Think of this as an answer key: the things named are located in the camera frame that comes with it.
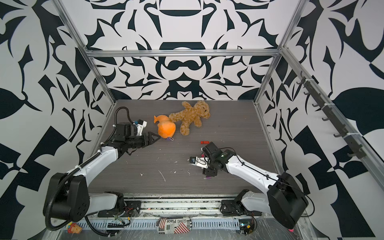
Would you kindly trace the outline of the wall hook rack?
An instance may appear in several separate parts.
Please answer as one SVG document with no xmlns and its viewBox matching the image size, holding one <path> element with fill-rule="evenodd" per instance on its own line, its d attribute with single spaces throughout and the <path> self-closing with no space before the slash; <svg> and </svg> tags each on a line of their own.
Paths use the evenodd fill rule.
<svg viewBox="0 0 384 240">
<path fill-rule="evenodd" d="M 367 154 L 363 149 L 363 144 L 357 140 L 359 134 L 352 130 L 352 127 L 348 126 L 345 117 L 343 117 L 337 106 L 328 98 L 317 82 L 314 79 L 302 77 L 298 84 L 307 90 L 305 95 L 309 95 L 315 100 L 316 104 L 313 104 L 313 107 L 319 108 L 326 115 L 322 120 L 324 122 L 330 121 L 336 129 L 337 134 L 334 134 L 334 137 L 342 138 L 347 143 L 352 151 L 352 154 L 348 153 L 348 156 L 351 158 L 357 157 L 360 160 L 366 157 Z"/>
</svg>

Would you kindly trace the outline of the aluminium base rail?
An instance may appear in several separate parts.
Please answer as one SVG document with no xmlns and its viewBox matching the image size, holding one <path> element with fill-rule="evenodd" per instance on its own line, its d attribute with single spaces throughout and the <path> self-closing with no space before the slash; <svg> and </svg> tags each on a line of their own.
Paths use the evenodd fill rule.
<svg viewBox="0 0 384 240">
<path fill-rule="evenodd" d="M 124 198 L 117 194 L 98 194 L 83 197 L 57 197 L 44 206 L 47 219 L 60 219 L 78 222 L 88 215 L 100 218 L 115 215 L 131 217 L 134 214 L 152 214 L 157 216 L 207 215 L 241 216 L 248 209 L 240 205 L 237 198 Z"/>
</svg>

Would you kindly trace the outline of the orange plush fish toy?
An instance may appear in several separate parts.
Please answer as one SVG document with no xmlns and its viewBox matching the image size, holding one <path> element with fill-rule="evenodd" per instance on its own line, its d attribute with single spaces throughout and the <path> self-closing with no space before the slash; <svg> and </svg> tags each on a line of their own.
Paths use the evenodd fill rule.
<svg viewBox="0 0 384 240">
<path fill-rule="evenodd" d="M 176 125 L 166 115 L 154 116 L 154 123 L 158 124 L 158 135 L 163 139 L 173 141 Z"/>
</svg>

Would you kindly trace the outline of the printed label sticker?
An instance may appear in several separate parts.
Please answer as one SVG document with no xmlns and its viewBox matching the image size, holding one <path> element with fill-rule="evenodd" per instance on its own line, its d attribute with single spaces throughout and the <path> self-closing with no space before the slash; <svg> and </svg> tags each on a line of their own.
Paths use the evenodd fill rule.
<svg viewBox="0 0 384 240">
<path fill-rule="evenodd" d="M 159 234 L 184 234 L 189 233 L 192 228 L 190 218 L 160 218 L 156 222 L 156 228 Z"/>
</svg>

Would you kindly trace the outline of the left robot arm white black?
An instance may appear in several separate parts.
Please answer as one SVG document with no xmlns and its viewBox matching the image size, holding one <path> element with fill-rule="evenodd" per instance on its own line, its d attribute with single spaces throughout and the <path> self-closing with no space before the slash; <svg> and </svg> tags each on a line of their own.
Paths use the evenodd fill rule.
<svg viewBox="0 0 384 240">
<path fill-rule="evenodd" d="M 43 215 L 46 228 L 56 231 L 70 222 L 102 211 L 122 215 L 126 208 L 124 195 L 117 192 L 90 194 L 90 183 L 109 165 L 124 154 L 131 155 L 136 150 L 150 146 L 161 139 L 153 132 L 144 132 L 147 123 L 132 121 L 127 107 L 119 107 L 114 114 L 113 132 L 106 141 L 100 143 L 97 152 L 84 163 L 66 173 L 53 175 L 44 203 Z"/>
</svg>

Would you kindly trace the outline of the aluminium frame post left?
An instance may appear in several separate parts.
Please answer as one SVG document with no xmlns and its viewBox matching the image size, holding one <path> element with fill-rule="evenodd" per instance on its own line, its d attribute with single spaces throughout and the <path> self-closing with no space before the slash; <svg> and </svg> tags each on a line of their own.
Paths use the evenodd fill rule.
<svg viewBox="0 0 384 240">
<path fill-rule="evenodd" d="M 60 19 L 62 20 L 63 24 L 66 26 L 66 28 L 69 31 L 69 34 L 71 35 L 72 39 L 76 43 L 81 55 L 83 56 L 83 59 L 86 61 L 88 67 L 92 71 L 92 73 L 95 75 L 96 80 L 101 85 L 102 90 L 104 91 L 105 95 L 107 96 L 108 100 L 111 102 L 112 105 L 116 103 L 116 99 L 112 95 L 104 77 L 100 73 L 98 67 L 96 66 L 93 58 L 88 56 L 88 48 L 83 43 L 83 40 L 81 38 L 80 33 L 78 32 L 73 20 L 71 19 L 69 13 L 67 12 L 64 4 L 62 1 L 59 0 L 52 0 L 53 6 L 56 9 L 56 11 L 59 14 Z"/>
</svg>

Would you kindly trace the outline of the brown teddy bear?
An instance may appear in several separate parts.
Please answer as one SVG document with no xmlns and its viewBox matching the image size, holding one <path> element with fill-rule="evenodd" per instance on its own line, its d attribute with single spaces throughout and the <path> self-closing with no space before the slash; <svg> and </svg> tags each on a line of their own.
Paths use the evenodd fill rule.
<svg viewBox="0 0 384 240">
<path fill-rule="evenodd" d="M 202 120 L 210 118 L 210 107 L 205 101 L 198 101 L 192 106 L 189 102 L 182 102 L 184 110 L 172 113 L 169 115 L 169 119 L 172 122 L 181 121 L 180 133 L 183 136 L 190 134 L 190 125 L 194 124 L 197 128 L 202 126 Z"/>
</svg>

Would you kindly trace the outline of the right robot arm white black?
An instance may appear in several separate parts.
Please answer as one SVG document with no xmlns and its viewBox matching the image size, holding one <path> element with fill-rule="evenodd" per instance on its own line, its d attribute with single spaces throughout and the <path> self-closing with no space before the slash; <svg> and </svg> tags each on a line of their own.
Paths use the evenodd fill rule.
<svg viewBox="0 0 384 240">
<path fill-rule="evenodd" d="M 194 164 L 203 169 L 205 176 L 215 177 L 219 171 L 224 171 L 245 180 L 264 194 L 259 197 L 251 191 L 242 191 L 235 200 L 236 213 L 268 213 L 287 229 L 293 229 L 304 217 L 312 199 L 290 174 L 263 170 L 241 158 L 233 148 L 218 148 L 213 142 L 202 151 L 204 157 L 196 158 Z"/>
</svg>

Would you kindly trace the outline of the colourful small toy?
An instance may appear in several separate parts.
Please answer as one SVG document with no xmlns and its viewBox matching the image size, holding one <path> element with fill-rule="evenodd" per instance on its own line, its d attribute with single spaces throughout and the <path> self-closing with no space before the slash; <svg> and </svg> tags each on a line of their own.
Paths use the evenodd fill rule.
<svg viewBox="0 0 384 240">
<path fill-rule="evenodd" d="M 80 227 L 77 223 L 73 222 L 67 224 L 66 229 L 69 234 L 80 234 L 83 230 L 82 227 Z"/>
</svg>

